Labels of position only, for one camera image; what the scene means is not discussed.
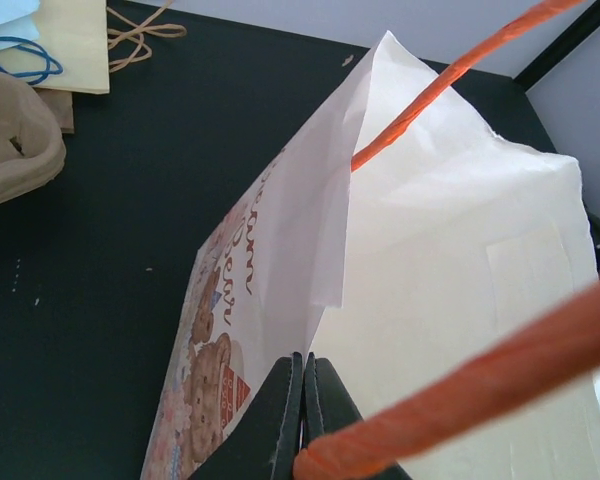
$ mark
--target beige bowl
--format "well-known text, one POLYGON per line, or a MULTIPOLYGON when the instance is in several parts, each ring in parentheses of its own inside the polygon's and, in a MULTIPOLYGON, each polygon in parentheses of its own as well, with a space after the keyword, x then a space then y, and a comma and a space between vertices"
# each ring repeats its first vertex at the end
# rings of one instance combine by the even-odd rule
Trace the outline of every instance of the beige bowl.
POLYGON ((0 73, 0 203, 52 180, 65 155, 58 122, 35 90, 0 73))

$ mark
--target light blue paper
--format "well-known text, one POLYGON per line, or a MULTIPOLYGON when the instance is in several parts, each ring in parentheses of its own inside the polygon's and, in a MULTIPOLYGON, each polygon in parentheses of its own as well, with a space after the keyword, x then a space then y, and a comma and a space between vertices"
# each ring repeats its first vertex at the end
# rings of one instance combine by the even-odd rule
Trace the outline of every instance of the light blue paper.
MULTIPOLYGON (((0 37, 36 40, 39 33, 31 14, 38 8, 39 0, 0 0, 0 37)), ((14 45, 11 42, 0 42, 0 50, 14 45)))

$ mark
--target yellow paper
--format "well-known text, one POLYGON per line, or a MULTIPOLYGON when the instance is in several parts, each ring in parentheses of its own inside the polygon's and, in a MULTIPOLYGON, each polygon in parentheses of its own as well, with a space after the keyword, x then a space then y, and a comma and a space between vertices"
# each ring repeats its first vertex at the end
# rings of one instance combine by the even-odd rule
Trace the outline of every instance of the yellow paper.
MULTIPOLYGON (((37 40, 64 68, 37 87, 84 93, 109 93, 106 0, 41 0, 33 15, 37 40)), ((42 70, 44 61, 16 49, 0 52, 9 72, 42 70)))

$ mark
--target twisted paper handle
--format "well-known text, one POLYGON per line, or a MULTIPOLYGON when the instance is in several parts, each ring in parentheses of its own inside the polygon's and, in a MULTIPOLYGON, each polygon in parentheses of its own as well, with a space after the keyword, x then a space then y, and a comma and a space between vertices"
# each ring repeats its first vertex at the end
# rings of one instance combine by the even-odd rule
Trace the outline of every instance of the twisted paper handle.
POLYGON ((411 122, 427 108, 453 82, 464 75, 476 63, 497 50, 505 43, 525 34, 532 28, 546 22, 556 15, 569 10, 584 0, 545 0, 529 9, 497 33, 474 47, 458 60, 449 65, 420 95, 385 128, 369 145, 356 153, 351 161, 351 171, 355 172, 374 156, 395 142, 411 122))
POLYGON ((371 476, 598 366, 600 282, 421 393, 311 442, 294 479, 371 476))

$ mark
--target black table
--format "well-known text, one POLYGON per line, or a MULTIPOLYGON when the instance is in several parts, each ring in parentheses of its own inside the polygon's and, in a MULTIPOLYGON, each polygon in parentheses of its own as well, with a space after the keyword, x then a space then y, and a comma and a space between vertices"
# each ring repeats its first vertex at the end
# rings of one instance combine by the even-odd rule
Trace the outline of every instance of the black table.
MULTIPOLYGON (((196 250, 365 53, 163 20, 189 35, 150 38, 110 95, 76 96, 65 170, 0 206, 0 480, 138 478, 196 250)), ((511 79, 457 90, 505 138, 553 150, 511 79)))

